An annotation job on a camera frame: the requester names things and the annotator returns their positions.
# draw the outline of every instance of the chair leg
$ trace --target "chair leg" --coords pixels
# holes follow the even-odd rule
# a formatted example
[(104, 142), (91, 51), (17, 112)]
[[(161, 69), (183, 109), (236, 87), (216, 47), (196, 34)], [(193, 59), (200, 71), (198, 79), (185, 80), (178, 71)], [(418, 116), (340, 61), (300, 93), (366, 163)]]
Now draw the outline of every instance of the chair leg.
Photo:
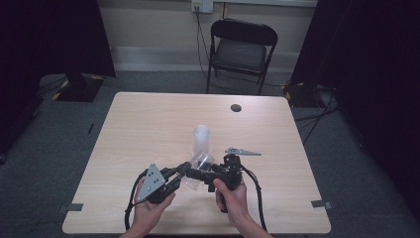
[(210, 77), (211, 77), (211, 65), (209, 63), (209, 69), (207, 71), (207, 86), (206, 86), (206, 94), (209, 94), (210, 89)]
[(261, 95), (262, 94), (262, 90), (263, 90), (263, 82), (265, 81), (265, 75), (266, 75), (266, 72), (262, 75), (262, 77), (259, 79), (259, 82), (260, 82), (260, 89), (259, 89), (259, 95)]

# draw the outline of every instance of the hand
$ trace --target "hand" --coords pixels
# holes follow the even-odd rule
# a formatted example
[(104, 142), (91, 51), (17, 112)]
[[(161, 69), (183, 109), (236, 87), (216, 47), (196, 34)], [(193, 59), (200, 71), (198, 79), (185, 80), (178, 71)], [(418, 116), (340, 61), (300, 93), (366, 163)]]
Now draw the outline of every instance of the hand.
[(218, 178), (213, 180), (213, 184), (217, 188), (217, 206), (221, 210), (228, 209), (229, 221), (244, 237), (272, 237), (250, 216), (247, 203), (247, 187), (243, 179), (235, 190), (229, 190), (225, 183)]
[(213, 184), (217, 188), (217, 206), (220, 210), (228, 210), (229, 221), (233, 226), (237, 227), (237, 223), (250, 216), (247, 204), (247, 187), (244, 180), (242, 179), (239, 186), (233, 191), (230, 191), (225, 183), (218, 178), (213, 180)]
[[(144, 181), (145, 178), (140, 179), (135, 197), (139, 197)], [(149, 234), (149, 232), (158, 224), (164, 210), (170, 206), (174, 198), (175, 193), (172, 193), (161, 204), (152, 204), (148, 201), (137, 204), (135, 206), (133, 224), (130, 229), (121, 236), (121, 238), (141, 238)]]

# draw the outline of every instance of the chair seat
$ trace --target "chair seat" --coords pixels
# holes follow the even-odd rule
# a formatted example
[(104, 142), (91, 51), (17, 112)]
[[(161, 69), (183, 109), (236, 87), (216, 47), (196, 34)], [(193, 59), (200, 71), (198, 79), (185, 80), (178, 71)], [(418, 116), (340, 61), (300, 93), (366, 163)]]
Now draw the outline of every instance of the chair seat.
[(213, 59), (213, 65), (263, 72), (265, 54), (265, 46), (222, 39)]

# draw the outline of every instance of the baseboard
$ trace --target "baseboard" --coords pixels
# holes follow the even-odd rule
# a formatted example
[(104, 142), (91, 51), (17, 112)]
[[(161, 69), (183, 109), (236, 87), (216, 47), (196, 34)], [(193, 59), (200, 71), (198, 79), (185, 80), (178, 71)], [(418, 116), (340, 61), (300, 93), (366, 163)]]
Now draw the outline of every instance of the baseboard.
[[(153, 49), (113, 47), (111, 50), (117, 71), (207, 70), (204, 51), (190, 49)], [(299, 53), (274, 53), (268, 71), (293, 72)]]

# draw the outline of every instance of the metal bracket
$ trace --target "metal bracket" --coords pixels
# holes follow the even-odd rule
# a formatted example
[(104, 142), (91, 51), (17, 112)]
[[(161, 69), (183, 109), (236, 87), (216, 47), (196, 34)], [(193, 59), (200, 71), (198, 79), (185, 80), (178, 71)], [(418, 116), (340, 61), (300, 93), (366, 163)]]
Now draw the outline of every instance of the metal bracket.
[(137, 202), (146, 199), (146, 197), (148, 197), (154, 191), (158, 190), (165, 183), (166, 180), (160, 173), (158, 167), (155, 165), (155, 163), (151, 163), (148, 169), (148, 173), (146, 174), (146, 179), (143, 182), (142, 189), (140, 190), (140, 195), (137, 199)]

